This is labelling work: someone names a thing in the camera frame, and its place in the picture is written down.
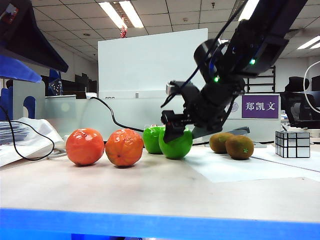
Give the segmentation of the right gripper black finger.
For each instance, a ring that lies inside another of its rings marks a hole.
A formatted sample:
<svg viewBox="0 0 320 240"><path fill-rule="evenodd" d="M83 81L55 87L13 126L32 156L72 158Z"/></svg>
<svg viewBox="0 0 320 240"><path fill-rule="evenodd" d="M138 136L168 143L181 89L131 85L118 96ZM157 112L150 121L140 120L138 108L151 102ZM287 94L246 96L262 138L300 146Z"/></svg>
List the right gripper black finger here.
<svg viewBox="0 0 320 240"><path fill-rule="evenodd" d="M193 138L200 138L208 135L212 135L215 133L219 133L223 130L222 127L214 128L214 129L206 129L202 127L194 127L192 130L192 137Z"/></svg>
<svg viewBox="0 0 320 240"><path fill-rule="evenodd" d="M175 114L173 110L163 110L161 122L165 124L163 141L168 143L184 134L186 117L183 114Z"/></svg>

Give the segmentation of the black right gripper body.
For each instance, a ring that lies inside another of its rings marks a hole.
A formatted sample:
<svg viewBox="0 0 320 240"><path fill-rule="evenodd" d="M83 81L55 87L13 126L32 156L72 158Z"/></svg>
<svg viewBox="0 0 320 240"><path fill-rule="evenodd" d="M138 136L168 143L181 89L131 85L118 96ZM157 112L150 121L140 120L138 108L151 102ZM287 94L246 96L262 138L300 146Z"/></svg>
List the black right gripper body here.
<svg viewBox="0 0 320 240"><path fill-rule="evenodd" d="M175 92L184 99L183 114L201 129L221 129L223 126L223 85L207 83L200 90L194 84L176 83Z"/></svg>

